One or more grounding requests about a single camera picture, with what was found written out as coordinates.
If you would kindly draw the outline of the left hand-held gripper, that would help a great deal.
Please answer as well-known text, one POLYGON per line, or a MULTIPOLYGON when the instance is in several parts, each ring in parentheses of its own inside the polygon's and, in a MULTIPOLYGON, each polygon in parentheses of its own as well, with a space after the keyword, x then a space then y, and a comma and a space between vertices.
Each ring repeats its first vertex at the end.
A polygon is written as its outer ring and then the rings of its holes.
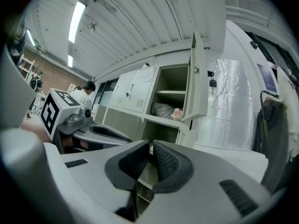
POLYGON ((64 153, 63 141, 75 141, 73 147, 79 151, 88 150, 87 142, 103 146, 132 142, 128 136, 110 127, 85 127, 93 122, 91 109, 69 93, 57 89, 50 89, 41 111, 41 121, 49 139, 61 154, 64 153))

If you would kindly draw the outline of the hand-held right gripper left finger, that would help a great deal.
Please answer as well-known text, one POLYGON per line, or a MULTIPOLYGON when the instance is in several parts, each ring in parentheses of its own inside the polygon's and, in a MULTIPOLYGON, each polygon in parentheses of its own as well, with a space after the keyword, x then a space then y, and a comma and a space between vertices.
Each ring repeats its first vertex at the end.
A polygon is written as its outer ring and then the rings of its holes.
POLYGON ((149 161, 149 142, 82 153, 63 154, 74 179, 95 201, 109 211, 136 221, 137 180, 149 161))

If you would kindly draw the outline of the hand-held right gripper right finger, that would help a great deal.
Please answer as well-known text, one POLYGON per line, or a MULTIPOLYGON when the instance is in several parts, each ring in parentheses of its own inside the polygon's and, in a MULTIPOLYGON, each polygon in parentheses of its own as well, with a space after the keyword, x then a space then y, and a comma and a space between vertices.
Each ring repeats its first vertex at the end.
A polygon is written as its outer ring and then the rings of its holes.
POLYGON ((242 215, 220 182, 232 180, 258 207, 271 197, 266 188, 225 159, 174 143, 163 142, 187 156, 192 178, 180 190, 155 194, 140 216, 142 224, 236 224, 242 215))

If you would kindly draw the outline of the person's left hand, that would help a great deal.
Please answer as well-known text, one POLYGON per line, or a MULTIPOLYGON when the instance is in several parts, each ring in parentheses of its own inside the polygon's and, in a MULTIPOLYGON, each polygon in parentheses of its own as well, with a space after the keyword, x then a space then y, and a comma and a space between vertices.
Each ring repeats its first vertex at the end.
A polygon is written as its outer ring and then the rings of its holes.
POLYGON ((85 152, 88 150, 88 143, 86 141, 71 136, 65 137, 62 144, 65 153, 85 152))

